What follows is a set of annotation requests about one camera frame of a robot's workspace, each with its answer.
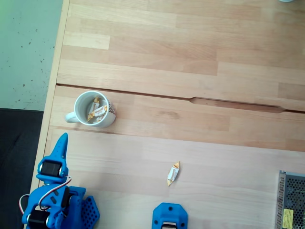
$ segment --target metal power supply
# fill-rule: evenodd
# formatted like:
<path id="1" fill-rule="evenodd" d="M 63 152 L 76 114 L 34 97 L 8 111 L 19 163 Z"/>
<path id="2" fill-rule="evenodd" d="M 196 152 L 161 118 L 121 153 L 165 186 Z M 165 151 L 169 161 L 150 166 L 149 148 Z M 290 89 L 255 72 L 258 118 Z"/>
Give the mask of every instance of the metal power supply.
<path id="1" fill-rule="evenodd" d="M 280 171 L 275 229 L 305 229 L 305 175 Z"/>

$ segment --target mug handle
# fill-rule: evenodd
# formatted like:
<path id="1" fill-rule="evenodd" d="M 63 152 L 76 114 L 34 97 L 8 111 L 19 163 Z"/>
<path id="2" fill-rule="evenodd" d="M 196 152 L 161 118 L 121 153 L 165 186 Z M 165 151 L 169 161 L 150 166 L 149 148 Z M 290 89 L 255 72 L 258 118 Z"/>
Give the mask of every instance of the mug handle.
<path id="1" fill-rule="evenodd" d="M 78 118 L 76 117 L 76 114 L 75 112 L 71 112 L 71 113 L 68 113 L 66 116 L 65 116 L 65 120 L 67 123 L 78 123 L 79 120 Z"/>

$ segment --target table edge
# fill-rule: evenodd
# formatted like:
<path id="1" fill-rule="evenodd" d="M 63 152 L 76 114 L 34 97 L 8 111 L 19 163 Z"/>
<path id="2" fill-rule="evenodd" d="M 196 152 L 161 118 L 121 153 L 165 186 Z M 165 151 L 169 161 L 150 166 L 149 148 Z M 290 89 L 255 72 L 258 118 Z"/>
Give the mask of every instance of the table edge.
<path id="1" fill-rule="evenodd" d="M 62 2 L 61 18 L 57 30 L 56 44 L 54 49 L 54 56 L 53 56 L 53 62 L 50 73 L 50 80 L 49 80 L 49 88 L 48 88 L 46 103 L 43 112 L 43 119 L 41 124 L 41 131 L 40 131 L 37 154 L 36 154 L 35 165 L 33 170 L 30 193 L 39 186 L 39 180 L 36 178 L 35 171 L 38 166 L 38 163 L 42 160 L 44 156 L 44 149 L 47 141 L 47 135 L 48 135 L 49 123 L 51 117 L 51 109 L 53 105 L 53 98 L 56 87 L 57 73 L 58 73 L 60 57 L 61 57 L 61 48 L 62 48 L 63 37 L 66 27 L 66 21 L 68 17 L 69 3 L 70 0 L 63 0 Z"/>

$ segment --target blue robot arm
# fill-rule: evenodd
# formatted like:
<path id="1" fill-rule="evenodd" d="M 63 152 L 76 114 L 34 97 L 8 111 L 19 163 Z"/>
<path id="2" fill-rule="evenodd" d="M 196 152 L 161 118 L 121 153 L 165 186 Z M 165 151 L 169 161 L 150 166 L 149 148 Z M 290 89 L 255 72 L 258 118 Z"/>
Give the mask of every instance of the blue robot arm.
<path id="1" fill-rule="evenodd" d="M 91 229 L 100 217 L 92 196 L 83 200 L 86 189 L 68 187 L 69 169 L 66 164 L 68 134 L 58 140 L 51 155 L 38 164 L 36 178 L 44 186 L 35 189 L 29 196 L 22 216 L 26 229 Z"/>

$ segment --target candy wrapper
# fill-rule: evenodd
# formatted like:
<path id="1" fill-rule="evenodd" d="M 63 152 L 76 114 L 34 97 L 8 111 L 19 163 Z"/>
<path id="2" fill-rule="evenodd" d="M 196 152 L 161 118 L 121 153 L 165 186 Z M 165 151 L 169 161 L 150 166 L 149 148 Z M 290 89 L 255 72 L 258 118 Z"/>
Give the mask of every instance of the candy wrapper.
<path id="1" fill-rule="evenodd" d="M 88 114 L 88 118 L 87 118 L 87 121 L 90 121 L 93 117 L 94 117 L 94 111 L 100 107 L 100 100 L 98 97 L 96 97 L 94 100 L 93 100 L 93 103 L 90 107 L 90 110 L 89 110 L 89 114 Z"/>
<path id="2" fill-rule="evenodd" d="M 173 181 L 176 179 L 176 176 L 180 169 L 180 162 L 178 161 L 176 164 L 173 165 L 170 172 L 167 175 L 167 186 L 171 185 Z"/>
<path id="3" fill-rule="evenodd" d="M 99 123 L 103 118 L 104 118 L 105 114 L 102 114 L 101 116 L 97 117 L 93 123 Z"/>
<path id="4" fill-rule="evenodd" d="M 102 116 L 102 115 L 104 115 L 106 113 L 106 111 L 107 111 L 107 105 L 101 106 L 100 108 L 94 110 L 93 116 L 94 117 Z"/>

